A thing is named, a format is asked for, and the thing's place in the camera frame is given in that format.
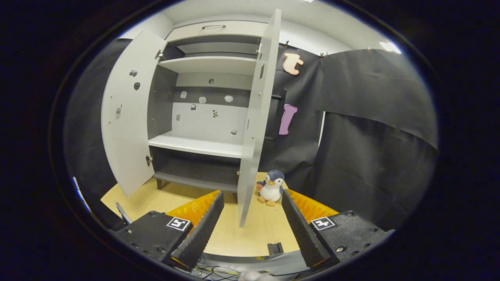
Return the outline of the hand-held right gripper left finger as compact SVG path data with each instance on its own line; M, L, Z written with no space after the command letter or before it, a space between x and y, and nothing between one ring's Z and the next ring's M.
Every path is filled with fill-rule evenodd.
M158 262L192 271L225 206L216 190L169 212L151 210L116 232L118 239Z

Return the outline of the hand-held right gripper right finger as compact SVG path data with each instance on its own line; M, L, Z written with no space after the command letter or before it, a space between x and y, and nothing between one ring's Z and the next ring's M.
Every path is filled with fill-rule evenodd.
M394 233L355 210L337 212L290 189L283 192L281 205L302 258L312 272L350 263Z

